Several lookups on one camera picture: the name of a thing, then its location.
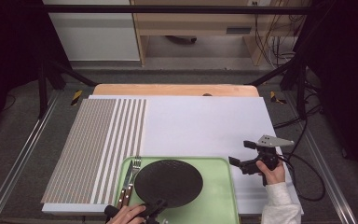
striped mat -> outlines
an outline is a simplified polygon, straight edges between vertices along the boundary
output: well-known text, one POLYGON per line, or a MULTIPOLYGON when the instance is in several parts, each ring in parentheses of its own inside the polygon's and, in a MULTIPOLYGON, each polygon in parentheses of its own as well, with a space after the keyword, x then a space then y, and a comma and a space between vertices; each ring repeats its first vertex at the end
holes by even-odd
POLYGON ((42 203, 114 203, 122 161, 139 154, 146 99, 85 99, 42 203))

green tray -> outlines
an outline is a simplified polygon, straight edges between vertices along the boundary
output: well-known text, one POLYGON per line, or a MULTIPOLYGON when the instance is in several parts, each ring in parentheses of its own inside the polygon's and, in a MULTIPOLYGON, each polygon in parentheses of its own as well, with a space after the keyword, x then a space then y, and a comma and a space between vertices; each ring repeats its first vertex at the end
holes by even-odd
MULTIPOLYGON (((122 163, 117 192, 121 190, 124 175, 132 159, 133 157, 129 157, 122 163)), ((158 215, 159 222, 166 218, 170 224, 240 223, 231 172, 226 160, 222 158, 202 157, 142 157, 141 168, 154 161, 167 159, 185 161, 196 167, 202 175, 203 188, 200 195, 191 203, 182 207, 164 210, 158 215)), ((131 195, 130 204, 135 203, 143 203, 143 201, 134 190, 131 195)))

desk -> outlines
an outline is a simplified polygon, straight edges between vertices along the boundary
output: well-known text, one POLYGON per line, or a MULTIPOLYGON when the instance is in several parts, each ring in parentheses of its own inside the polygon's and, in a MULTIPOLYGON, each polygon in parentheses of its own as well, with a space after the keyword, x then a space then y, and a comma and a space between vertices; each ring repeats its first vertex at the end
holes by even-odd
MULTIPOLYGON (((246 7, 250 0, 130 0, 135 6, 224 6, 246 7)), ((310 1, 269 0, 255 1, 262 3, 260 7, 305 7, 310 1)), ((299 34, 305 17, 290 18, 289 16, 259 15, 257 26, 255 15, 215 15, 215 14, 133 14, 135 33, 140 52, 140 60, 145 64, 148 37, 151 35, 236 35, 243 36, 251 54, 254 65, 260 65, 263 60, 261 50, 269 50, 268 42, 271 36, 296 36, 299 34), (256 30, 258 39, 255 42, 256 30)))
MULTIPOLYGON (((97 155, 96 158, 99 158, 98 153, 101 155, 107 155, 108 152, 103 152, 102 150, 101 152, 97 152, 96 150, 98 147, 96 147, 96 145, 90 146, 87 144, 96 142, 103 145, 104 140, 101 138, 101 134, 97 136, 95 131, 89 132, 89 130, 94 128, 93 126, 98 127, 98 132, 100 133, 108 133, 108 131, 102 131, 103 127, 100 126, 99 123, 94 124, 93 122, 89 122, 88 124, 83 124, 82 126, 80 122, 82 119, 95 120, 95 122, 100 122, 101 125, 109 126, 107 124, 111 122, 109 120, 112 120, 112 117, 114 117, 112 116, 113 112, 107 111, 108 109, 101 110, 99 108, 92 108, 92 106, 89 106, 90 109, 94 110, 93 113, 105 113, 107 111, 105 114, 107 114, 107 117, 109 118, 104 120, 104 116, 94 118, 92 113, 90 113, 90 110, 86 111, 85 109, 88 104, 99 104, 101 101, 103 101, 103 99, 118 99, 121 101, 127 100, 141 102, 139 103, 140 106, 134 105, 133 107, 145 108, 145 110, 140 113, 142 116, 136 117, 145 118, 145 120, 142 120, 143 127, 139 128, 138 125, 137 127, 133 128, 134 131, 127 132, 133 133, 133 135, 137 136, 137 141, 133 141, 139 143, 135 143, 133 145, 135 152, 132 154, 130 152, 126 152, 125 155, 124 153, 121 154, 121 152, 120 155, 116 155, 116 152, 110 152, 112 155, 109 154, 109 156, 104 156, 115 158, 117 163, 113 162, 112 165, 115 165, 116 168, 120 167, 119 163, 123 158, 136 153, 139 153, 141 156, 211 156, 225 159, 227 159, 228 156, 233 156, 236 158, 241 158, 242 160, 251 160, 256 157, 256 152, 255 150, 244 148, 242 141, 257 141, 262 134, 275 135, 269 120, 268 111, 264 104, 264 99, 261 97, 256 97, 258 93, 253 87, 233 85, 101 85, 95 89, 94 93, 108 93, 107 90, 109 89, 119 90, 120 88, 125 90, 123 91, 124 95, 119 95, 118 92, 116 92, 116 95, 91 95, 88 100, 82 102, 82 107, 78 112, 73 129, 68 136, 68 142, 65 145, 64 151, 62 152, 62 157, 60 158, 58 167, 61 165, 61 163, 63 163, 63 160, 68 159, 68 157, 65 158, 65 155, 72 155, 80 158, 81 154, 86 153, 78 153, 81 150, 89 150, 89 152, 91 152, 89 155, 97 155), (136 87, 139 89, 137 93, 142 95, 136 95, 136 91, 133 89, 136 87), (176 93, 176 95, 173 95, 175 92, 173 90, 180 90, 180 87, 184 87, 184 89, 190 88, 193 90, 193 93, 186 95, 185 91, 179 91, 176 93), (160 95, 145 95, 143 90, 147 90, 149 88, 155 89, 155 94, 160 92, 160 95), (215 95, 218 93, 224 95, 233 90, 235 90, 238 95, 240 95, 241 92, 239 90, 243 90, 243 92, 242 96, 234 97, 200 96, 205 93, 205 90, 207 89, 209 89, 208 92, 212 92, 215 95), (79 134, 81 136, 78 136, 75 141, 69 141, 71 137, 79 134), (72 147, 73 151, 67 150, 68 148, 71 149, 70 145, 72 143, 77 144, 72 147)), ((82 178, 79 180, 83 181, 85 176, 91 176, 96 179, 96 185, 100 185, 100 183, 97 183, 100 182, 99 178, 96 178, 92 174, 91 168, 85 170, 85 172, 91 172, 90 175, 79 172, 79 169, 85 168, 83 165, 79 165, 79 168, 77 169, 75 166, 78 161, 81 160, 77 160, 75 162, 70 161, 69 164, 72 166, 75 173, 80 173, 82 178)), ((260 214, 264 204, 266 204, 268 200, 267 193, 262 186, 260 176, 243 175, 241 170, 236 167, 231 167, 231 172, 234 182, 234 189, 236 192, 239 214, 244 216, 260 214)), ((56 178, 58 175, 62 176, 63 174, 58 172, 57 167, 54 173, 54 178, 56 178)), ((296 196, 296 191, 290 179, 290 175, 287 176, 287 184, 293 201, 295 203, 299 203, 296 196)), ((43 211, 56 215, 100 215, 108 203, 114 202, 114 200, 112 201, 112 199, 115 198, 114 192, 112 195, 108 194, 112 193, 112 189, 117 188, 116 184, 117 183, 114 179, 112 179, 109 183, 106 182, 101 184, 108 186, 108 192, 101 194, 102 196, 99 198, 94 195, 92 200, 89 200, 88 198, 85 198, 84 200, 82 199, 83 196, 79 193, 79 191, 84 189, 74 190, 69 188, 67 193, 65 193, 64 190, 60 190, 60 193, 66 197, 66 202, 69 203, 60 203, 60 201, 57 201, 57 203, 52 203, 54 201, 51 201, 48 199, 48 197, 45 197, 43 211), (81 202, 72 200, 73 197, 77 197, 78 199, 82 200, 81 202)))

fork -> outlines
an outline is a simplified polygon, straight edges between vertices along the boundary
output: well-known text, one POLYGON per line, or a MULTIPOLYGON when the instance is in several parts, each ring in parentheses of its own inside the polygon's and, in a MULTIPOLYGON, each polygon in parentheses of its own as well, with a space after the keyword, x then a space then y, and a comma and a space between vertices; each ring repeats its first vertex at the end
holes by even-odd
POLYGON ((129 187, 126 190, 126 195, 124 196, 123 205, 128 205, 130 202, 133 181, 135 180, 135 177, 138 175, 139 171, 141 170, 141 161, 142 159, 140 156, 135 156, 135 159, 133 160, 133 164, 132 164, 131 180, 130 180, 129 187))

metal rail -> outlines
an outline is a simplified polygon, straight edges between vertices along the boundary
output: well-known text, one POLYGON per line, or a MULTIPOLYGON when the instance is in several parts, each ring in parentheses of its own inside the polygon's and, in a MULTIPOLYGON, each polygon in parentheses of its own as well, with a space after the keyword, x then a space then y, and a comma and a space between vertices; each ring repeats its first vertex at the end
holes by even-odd
POLYGON ((114 6, 114 5, 23 5, 33 12, 52 13, 180 13, 309 15, 322 7, 225 7, 225 6, 114 6))
MULTIPOLYGON (((295 99, 291 94, 285 93, 285 98, 288 100, 289 105, 292 110, 296 113, 295 99)), ((337 214, 341 219, 342 223, 345 224, 356 224, 356 218, 345 199, 344 194, 341 191, 341 188, 338 185, 338 182, 334 178, 333 173, 327 165, 327 162, 324 160, 324 156, 321 150, 318 148, 313 136, 309 130, 305 130, 305 140, 310 146, 310 155, 313 158, 313 161, 317 164, 319 172, 324 180, 326 185, 327 193, 330 196, 331 202, 336 208, 337 214)))
POLYGON ((53 94, 51 95, 49 100, 48 111, 42 119, 39 119, 37 121, 36 125, 34 126, 34 129, 32 130, 25 145, 21 150, 19 157, 16 159, 4 183, 2 184, 0 188, 0 214, 7 202, 7 199, 10 196, 11 191, 16 186, 16 183, 21 176, 21 172, 24 169, 28 159, 30 158, 40 134, 46 127, 46 124, 48 123, 50 115, 54 110, 54 107, 57 104, 57 100, 60 95, 61 91, 53 91, 53 94))

